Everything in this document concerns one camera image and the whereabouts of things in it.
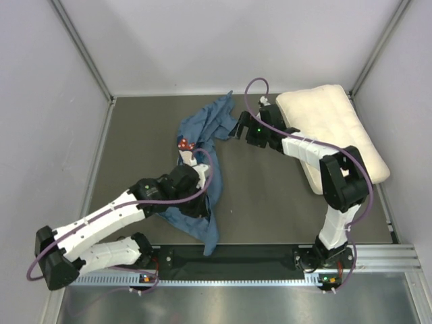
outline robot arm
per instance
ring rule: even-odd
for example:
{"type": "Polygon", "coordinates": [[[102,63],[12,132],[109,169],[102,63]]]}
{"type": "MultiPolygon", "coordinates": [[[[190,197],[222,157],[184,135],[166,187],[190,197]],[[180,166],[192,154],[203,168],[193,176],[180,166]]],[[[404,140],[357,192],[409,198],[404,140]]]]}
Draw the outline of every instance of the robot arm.
{"type": "Polygon", "coordinates": [[[79,221],[54,230],[49,226],[39,229],[36,233],[36,256],[64,234],[86,225],[60,241],[39,261],[48,288],[56,290],[65,287],[79,275],[114,265],[138,263],[145,266],[153,249],[143,234],[137,233],[117,242],[97,242],[122,227],[164,212],[169,207],[177,207],[190,217],[207,217],[207,200],[199,196],[177,205],[131,204],[119,209],[114,207],[139,200],[178,200],[192,196],[204,187],[209,172],[208,165],[196,164],[196,160],[191,159],[189,165],[178,165],[170,174],[157,179],[141,179],[108,205],[79,221]],[[93,217],[110,209],[108,215],[89,223],[93,217]]]}
{"type": "MultiPolygon", "coordinates": [[[[296,128],[287,128],[277,105],[271,105],[265,97],[260,99],[259,118],[288,134],[307,138],[296,128]]],[[[240,138],[244,127],[248,128],[248,144],[265,148],[267,144],[278,152],[295,157],[321,172],[323,195],[327,204],[327,214],[322,230],[319,232],[313,250],[319,264],[334,262],[348,244],[346,226],[352,222],[356,212],[368,195],[367,183],[358,168],[341,152],[316,144],[313,141],[285,137],[263,127],[243,111],[231,135],[240,138]]],[[[357,148],[345,148],[364,168],[362,157],[357,148]]]]}

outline purple cable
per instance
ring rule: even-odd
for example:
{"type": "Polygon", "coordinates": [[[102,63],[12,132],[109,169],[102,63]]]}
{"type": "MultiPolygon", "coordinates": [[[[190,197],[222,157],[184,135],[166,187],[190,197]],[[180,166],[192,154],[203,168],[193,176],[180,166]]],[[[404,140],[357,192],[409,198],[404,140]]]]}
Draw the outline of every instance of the purple cable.
{"type": "Polygon", "coordinates": [[[363,175],[364,179],[366,180],[367,183],[367,189],[369,191],[369,201],[367,203],[367,207],[364,210],[363,214],[360,215],[357,219],[353,220],[351,223],[346,224],[346,237],[348,239],[348,241],[351,241],[352,243],[352,249],[354,251],[354,260],[352,262],[352,267],[350,269],[350,272],[347,274],[344,282],[342,282],[341,286],[337,289],[339,290],[340,288],[342,288],[346,281],[351,277],[351,274],[354,270],[354,268],[356,267],[356,261],[357,261],[357,247],[356,244],[354,243],[354,241],[352,240],[352,237],[350,235],[350,228],[353,225],[356,225],[359,221],[361,221],[362,219],[364,219],[370,212],[372,209],[372,203],[373,203],[373,187],[372,187],[372,181],[369,177],[369,174],[367,173],[367,171],[364,169],[364,167],[347,151],[345,151],[344,149],[338,147],[337,145],[334,144],[330,144],[330,143],[326,143],[326,142],[321,142],[319,140],[311,140],[310,138],[304,138],[304,137],[300,137],[300,136],[296,136],[296,135],[292,135],[292,134],[288,134],[285,132],[282,132],[281,130],[278,130],[277,128],[274,128],[273,126],[263,122],[261,119],[259,119],[253,112],[253,110],[250,108],[249,102],[248,102],[248,91],[250,86],[252,86],[252,84],[254,84],[256,81],[263,81],[265,83],[265,86],[267,87],[265,95],[267,96],[269,94],[269,83],[266,79],[264,78],[255,78],[252,81],[249,82],[248,86],[246,87],[246,90],[244,91],[244,103],[246,105],[247,110],[249,111],[250,115],[260,124],[264,125],[265,127],[269,128],[270,130],[273,130],[274,132],[277,132],[278,134],[281,134],[283,136],[286,137],[290,137],[290,138],[294,138],[296,140],[304,140],[306,142],[314,142],[315,144],[320,144],[323,146],[327,146],[331,149],[335,149],[339,152],[342,152],[347,158],[349,158],[354,164],[355,166],[357,166],[357,168],[360,170],[361,174],[363,175]]]}
{"type": "MultiPolygon", "coordinates": [[[[206,181],[204,187],[201,190],[199,190],[198,192],[196,192],[192,196],[189,196],[189,197],[183,198],[183,199],[176,199],[176,200],[135,200],[135,201],[128,201],[128,202],[124,202],[123,204],[120,204],[118,206],[115,206],[114,210],[120,209],[120,208],[125,207],[125,206],[140,205],[140,204],[176,205],[176,204],[186,203],[186,202],[188,202],[188,201],[190,201],[192,199],[195,199],[196,197],[200,196],[202,193],[204,193],[207,190],[207,188],[209,187],[209,185],[211,183],[211,180],[213,179],[213,161],[211,160],[210,154],[206,150],[204,150],[202,148],[197,148],[193,152],[193,155],[195,155],[197,152],[204,153],[204,155],[209,159],[209,163],[210,163],[210,175],[209,175],[209,179],[206,181]]],[[[112,211],[113,211],[112,209],[107,209],[106,211],[103,211],[102,213],[94,216],[93,218],[88,219],[88,224],[90,224],[90,223],[92,223],[94,221],[97,221],[98,219],[102,218],[105,215],[108,215],[112,211]]],[[[58,238],[57,240],[55,240],[54,242],[52,242],[46,248],[44,248],[42,250],[42,252],[40,252],[38,254],[38,256],[30,264],[30,266],[29,266],[29,268],[27,270],[27,274],[26,274],[27,280],[28,281],[36,281],[36,280],[42,279],[43,276],[32,277],[32,271],[36,267],[36,265],[38,264],[38,262],[48,253],[48,251],[50,251],[50,249],[52,249],[54,246],[56,246],[57,244],[59,244],[61,241],[65,240],[69,236],[71,236],[74,233],[76,233],[79,230],[81,230],[84,226],[86,226],[85,223],[79,225],[78,227],[75,227],[74,229],[70,230],[68,233],[62,235],[60,238],[58,238]]]]}

